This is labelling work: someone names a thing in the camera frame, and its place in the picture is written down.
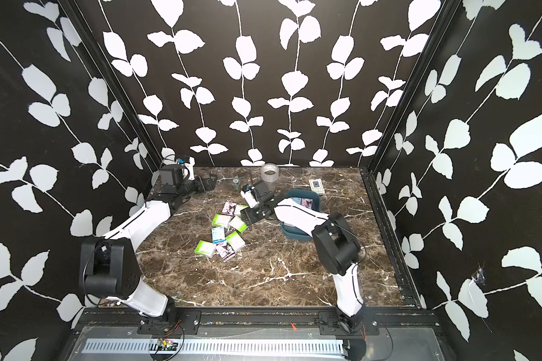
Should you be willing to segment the teal storage box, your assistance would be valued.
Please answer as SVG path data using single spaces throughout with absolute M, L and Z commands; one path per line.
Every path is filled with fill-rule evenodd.
M 308 218 L 321 212 L 322 200 L 320 195 L 313 191 L 302 189 L 289 190 L 286 195 L 287 198 L 283 199 L 276 208 L 276 210 L 279 210 L 280 227 L 284 236 L 291 240 L 310 242 L 313 240 L 313 237 L 306 230 L 300 228 L 300 225 L 306 225 L 301 218 L 307 221 Z M 296 204 L 291 199 L 292 197 L 313 199 L 313 208 L 308 209 Z

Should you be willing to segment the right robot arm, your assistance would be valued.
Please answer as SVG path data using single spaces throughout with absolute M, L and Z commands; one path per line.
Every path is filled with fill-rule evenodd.
M 298 205 L 284 194 L 276 196 L 267 192 L 259 196 L 253 187 L 240 194 L 248 203 L 240 215 L 247 225 L 273 215 L 313 239 L 319 261 L 334 279 L 340 315 L 355 317 L 364 305 L 358 277 L 361 243 L 346 218 L 339 213 L 326 214 Z

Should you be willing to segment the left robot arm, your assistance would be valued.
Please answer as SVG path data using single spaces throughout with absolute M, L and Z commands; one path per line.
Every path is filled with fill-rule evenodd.
M 216 188 L 218 176 L 163 184 L 134 215 L 103 236 L 90 236 L 81 245 L 79 287 L 84 295 L 120 302 L 140 314 L 167 318 L 170 298 L 142 280 L 136 251 L 150 234 L 168 221 L 194 194 Z

